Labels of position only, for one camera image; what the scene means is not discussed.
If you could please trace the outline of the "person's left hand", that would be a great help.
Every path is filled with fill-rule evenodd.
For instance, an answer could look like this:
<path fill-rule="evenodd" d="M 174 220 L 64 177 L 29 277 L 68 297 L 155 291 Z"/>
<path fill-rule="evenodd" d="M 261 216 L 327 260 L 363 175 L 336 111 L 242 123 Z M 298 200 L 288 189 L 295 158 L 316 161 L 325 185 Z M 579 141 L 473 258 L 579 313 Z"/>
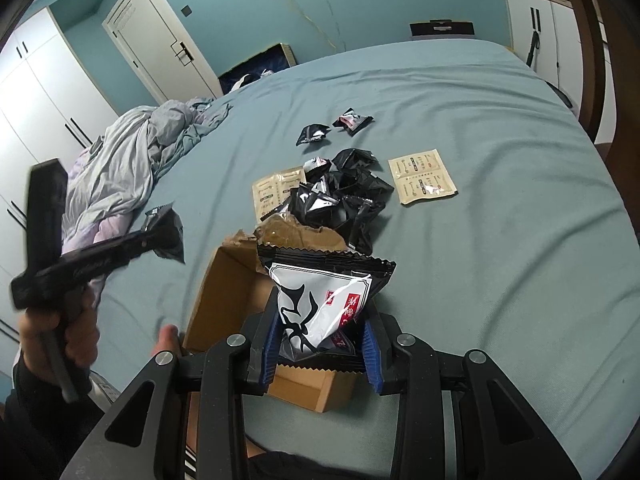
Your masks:
<path fill-rule="evenodd" d="M 76 289 L 66 295 L 66 304 L 80 307 L 80 315 L 66 326 L 64 341 L 66 356 L 79 368 L 89 368 L 98 357 L 100 332 L 96 326 L 96 311 L 92 307 L 93 292 L 90 288 Z M 22 355 L 26 367 L 39 379 L 56 384 L 42 335 L 54 332 L 60 324 L 58 312 L 49 312 L 40 308 L 27 308 L 20 317 L 18 332 Z M 151 351 L 152 356 L 161 351 L 178 353 L 180 344 L 178 327 L 172 324 L 163 326 L 158 332 L 157 342 Z"/>

